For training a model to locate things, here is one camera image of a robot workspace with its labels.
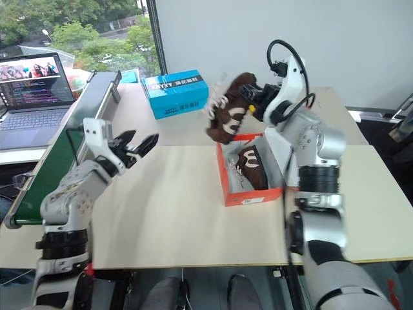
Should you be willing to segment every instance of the floor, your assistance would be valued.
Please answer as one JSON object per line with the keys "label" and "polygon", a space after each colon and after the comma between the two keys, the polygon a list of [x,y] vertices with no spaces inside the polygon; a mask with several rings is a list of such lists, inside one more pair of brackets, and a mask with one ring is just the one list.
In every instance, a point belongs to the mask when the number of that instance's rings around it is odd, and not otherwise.
{"label": "floor", "polygon": [[[363,265],[390,298],[388,281],[394,283],[393,293],[400,302],[400,309],[413,309],[413,267],[402,273],[394,271],[392,263]],[[291,310],[291,301],[284,280],[272,276],[271,267],[204,267],[184,269],[184,277],[190,284],[190,300],[193,310],[227,310],[227,283],[232,274],[244,274],[254,284],[264,309]],[[169,276],[181,277],[181,269],[144,269],[138,271],[132,292],[125,300],[124,310],[137,309],[150,288]],[[92,309],[109,308],[114,283],[97,280]],[[0,309],[18,310],[30,305],[32,286],[0,287]]]}

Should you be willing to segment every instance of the white table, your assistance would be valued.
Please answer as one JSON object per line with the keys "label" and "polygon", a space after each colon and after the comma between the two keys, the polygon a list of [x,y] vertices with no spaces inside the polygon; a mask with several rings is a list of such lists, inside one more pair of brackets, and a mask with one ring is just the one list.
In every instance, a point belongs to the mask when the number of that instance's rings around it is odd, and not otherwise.
{"label": "white table", "polygon": [[[280,200],[223,206],[216,148],[204,139],[202,112],[156,121],[139,87],[125,85],[120,91],[114,134],[135,128],[136,143],[155,132],[160,139],[96,201],[95,268],[285,264]],[[344,109],[332,101],[334,91],[321,92],[321,106],[326,96],[333,112]],[[357,128],[352,118],[343,121],[346,117],[337,123],[350,127],[346,134],[353,141],[340,179],[346,198],[345,255],[355,262],[412,259],[413,248],[402,240],[413,233],[413,210],[376,151],[351,127]],[[256,132],[257,126],[248,119],[242,132]],[[1,227],[0,267],[35,267],[40,252],[33,250],[34,242],[41,234],[40,226]]]}

